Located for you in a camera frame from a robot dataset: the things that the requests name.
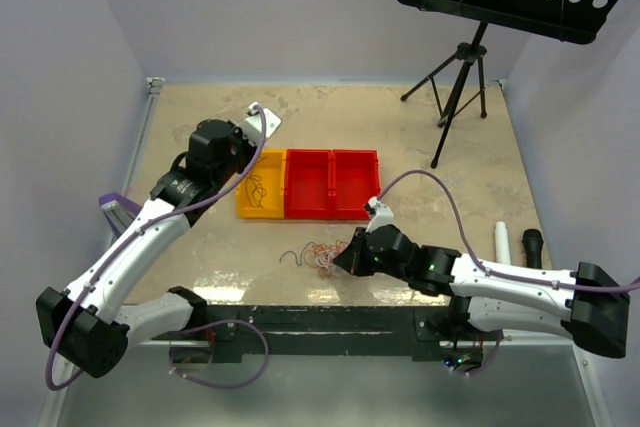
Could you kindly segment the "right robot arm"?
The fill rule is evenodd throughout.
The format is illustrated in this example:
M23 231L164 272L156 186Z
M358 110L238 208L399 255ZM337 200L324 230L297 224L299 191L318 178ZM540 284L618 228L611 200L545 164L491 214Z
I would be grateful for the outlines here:
M385 274L424 295L450 297L457 308L441 329L459 340L520 330L565 337L602 357L626 355L630 296L595 264L554 271L481 261L420 246L393 225L357 229L333 262L352 276Z

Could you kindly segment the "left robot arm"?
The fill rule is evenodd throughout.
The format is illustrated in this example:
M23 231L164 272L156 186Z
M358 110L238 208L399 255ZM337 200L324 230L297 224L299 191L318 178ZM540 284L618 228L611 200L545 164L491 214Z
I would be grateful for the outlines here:
M188 150L175 159L115 243L66 288L48 287L38 296L50 390L68 387L82 373L106 375L128 349L157 336L196 339L217 327L207 319L206 301L184 287L136 306L124 302L161 254L250 173L277 127L262 109L238 124L200 122Z

